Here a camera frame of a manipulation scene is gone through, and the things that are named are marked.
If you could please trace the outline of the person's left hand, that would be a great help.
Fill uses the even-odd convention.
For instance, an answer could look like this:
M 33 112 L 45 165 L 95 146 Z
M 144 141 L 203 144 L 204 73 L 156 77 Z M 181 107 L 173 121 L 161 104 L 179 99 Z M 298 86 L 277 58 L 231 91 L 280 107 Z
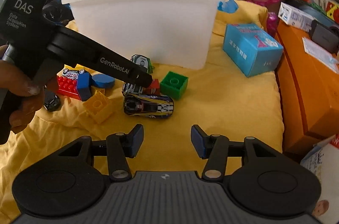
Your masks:
M 15 65 L 4 60 L 1 60 L 1 89 L 7 89 L 12 94 L 23 97 L 20 108 L 9 117 L 10 129 L 17 134 L 28 126 L 35 112 L 43 106 L 44 91 Z

